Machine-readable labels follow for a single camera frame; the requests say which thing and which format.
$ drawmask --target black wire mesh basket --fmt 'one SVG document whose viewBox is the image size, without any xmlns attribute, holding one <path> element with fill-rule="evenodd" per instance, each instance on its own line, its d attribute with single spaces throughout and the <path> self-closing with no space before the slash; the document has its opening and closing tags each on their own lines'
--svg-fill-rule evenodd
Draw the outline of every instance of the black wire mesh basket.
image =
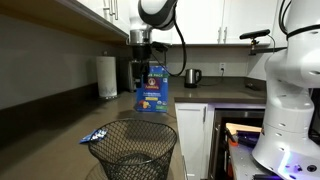
<svg viewBox="0 0 320 180">
<path fill-rule="evenodd" d="M 107 134 L 89 142 L 109 180 L 166 180 L 176 132 L 167 125 L 123 119 L 98 130 Z"/>
</svg>

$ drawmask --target countertop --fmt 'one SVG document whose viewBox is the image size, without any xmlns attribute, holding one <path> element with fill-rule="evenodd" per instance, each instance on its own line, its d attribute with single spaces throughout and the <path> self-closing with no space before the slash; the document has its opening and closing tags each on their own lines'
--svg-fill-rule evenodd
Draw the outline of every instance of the countertop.
<svg viewBox="0 0 320 180">
<path fill-rule="evenodd" d="M 98 160 L 79 140 L 108 122 L 123 118 L 164 123 L 176 132 L 175 102 L 264 103 L 265 91 L 244 87 L 243 78 L 204 78 L 196 89 L 183 87 L 183 78 L 169 79 L 167 113 L 140 113 L 133 109 L 135 93 L 122 92 L 112 101 L 95 100 L 68 110 L 60 118 L 72 123 L 41 129 L 0 150 L 0 179 L 103 179 Z M 183 166 L 179 140 L 175 145 L 169 180 L 182 180 Z"/>
</svg>

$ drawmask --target light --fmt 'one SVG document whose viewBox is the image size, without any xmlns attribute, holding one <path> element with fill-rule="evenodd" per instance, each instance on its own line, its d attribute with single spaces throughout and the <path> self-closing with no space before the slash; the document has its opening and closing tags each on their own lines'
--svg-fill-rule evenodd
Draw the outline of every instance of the light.
<svg viewBox="0 0 320 180">
<path fill-rule="evenodd" d="M 283 158 L 281 160 L 280 166 L 278 168 L 279 174 L 281 174 L 282 177 L 285 177 L 286 179 L 291 179 L 290 175 L 287 172 L 287 166 L 289 159 L 291 157 L 291 153 L 289 149 L 285 149 L 285 153 L 283 155 Z"/>
</svg>

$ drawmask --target blue cereal box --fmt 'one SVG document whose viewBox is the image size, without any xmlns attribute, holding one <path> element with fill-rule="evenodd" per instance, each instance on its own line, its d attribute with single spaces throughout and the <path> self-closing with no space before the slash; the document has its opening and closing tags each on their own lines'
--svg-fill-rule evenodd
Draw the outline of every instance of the blue cereal box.
<svg viewBox="0 0 320 180">
<path fill-rule="evenodd" d="M 167 112 L 167 107 L 168 73 L 161 66 L 150 66 L 148 82 L 142 82 L 141 88 L 137 88 L 136 110 L 141 112 Z"/>
</svg>

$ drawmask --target cabinet door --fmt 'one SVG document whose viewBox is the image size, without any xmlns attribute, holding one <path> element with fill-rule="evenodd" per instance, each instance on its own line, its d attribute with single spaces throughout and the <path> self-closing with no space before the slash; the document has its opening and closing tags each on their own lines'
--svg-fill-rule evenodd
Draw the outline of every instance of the cabinet door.
<svg viewBox="0 0 320 180">
<path fill-rule="evenodd" d="M 223 15 L 223 44 L 250 44 L 240 40 L 243 33 L 273 30 L 278 0 L 225 0 Z M 259 44 L 270 44 L 270 37 L 256 38 Z"/>
<path fill-rule="evenodd" d="M 110 11 L 111 0 L 78 0 L 78 2 L 107 21 L 110 22 L 112 20 L 112 12 Z"/>
<path fill-rule="evenodd" d="M 186 44 L 217 44 L 222 22 L 223 1 L 178 1 L 177 23 Z M 181 44 L 176 30 L 173 44 Z"/>
<path fill-rule="evenodd" d="M 129 0 L 109 0 L 113 5 L 112 23 L 123 32 L 130 33 Z"/>
<path fill-rule="evenodd" d="M 166 31 L 153 29 L 151 33 L 151 41 L 172 44 L 172 30 L 174 30 L 174 27 Z"/>
<path fill-rule="evenodd" d="M 201 179 L 207 104 L 176 103 L 179 139 L 188 180 Z"/>
</svg>

